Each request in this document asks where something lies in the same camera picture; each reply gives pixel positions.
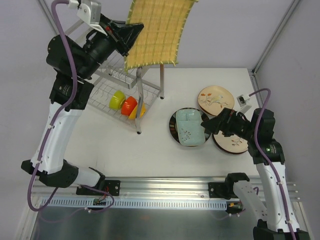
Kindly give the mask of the light blue divided plate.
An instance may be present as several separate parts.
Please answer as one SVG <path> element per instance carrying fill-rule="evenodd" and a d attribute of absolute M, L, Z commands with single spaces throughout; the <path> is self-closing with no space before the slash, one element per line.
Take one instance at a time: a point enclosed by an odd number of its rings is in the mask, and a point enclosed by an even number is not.
<path fill-rule="evenodd" d="M 175 115 L 179 142 L 194 147 L 205 143 L 205 129 L 201 126 L 202 116 L 197 109 L 179 109 Z"/>

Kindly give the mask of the woven bamboo tray plate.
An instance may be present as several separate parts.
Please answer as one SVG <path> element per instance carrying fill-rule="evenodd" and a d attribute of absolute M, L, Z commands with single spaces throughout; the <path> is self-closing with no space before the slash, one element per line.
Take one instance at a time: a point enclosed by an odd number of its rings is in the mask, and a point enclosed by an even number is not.
<path fill-rule="evenodd" d="M 187 18 L 196 0 L 134 0 L 127 24 L 144 25 L 128 56 L 124 69 L 178 64 L 178 51 Z"/>

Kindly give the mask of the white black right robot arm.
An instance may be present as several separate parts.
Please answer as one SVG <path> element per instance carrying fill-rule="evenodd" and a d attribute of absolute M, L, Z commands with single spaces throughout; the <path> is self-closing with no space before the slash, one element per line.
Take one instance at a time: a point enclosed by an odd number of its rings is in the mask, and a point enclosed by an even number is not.
<path fill-rule="evenodd" d="M 301 229 L 290 202 L 283 149 L 273 137 L 275 122 L 274 113 L 268 109 L 255 109 L 248 120 L 243 113 L 224 108 L 218 116 L 201 123 L 213 135 L 236 135 L 247 141 L 265 201 L 253 191 L 243 172 L 229 173 L 215 193 L 227 200 L 239 198 L 257 221 L 253 228 L 255 240 L 308 240 L 310 235 Z"/>

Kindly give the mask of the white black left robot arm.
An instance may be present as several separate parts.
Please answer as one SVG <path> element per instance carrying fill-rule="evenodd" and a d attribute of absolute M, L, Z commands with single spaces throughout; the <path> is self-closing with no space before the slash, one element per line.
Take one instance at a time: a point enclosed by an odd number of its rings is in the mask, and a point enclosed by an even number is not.
<path fill-rule="evenodd" d="M 60 35 L 48 44 L 46 62 L 57 72 L 49 96 L 49 116 L 47 129 L 32 159 L 24 160 L 21 169 L 35 174 L 48 187 L 68 188 L 72 184 L 87 186 L 94 195 L 105 190 L 105 176 L 98 170 L 77 167 L 64 159 L 72 131 L 83 110 L 86 108 L 94 85 L 89 81 L 93 73 L 108 57 L 117 51 L 126 57 L 143 23 L 126 23 L 100 16 L 100 26 L 104 32 L 92 29 L 86 35 L 83 46 L 66 37 L 75 64 L 77 85 L 74 86 L 70 62 Z"/>

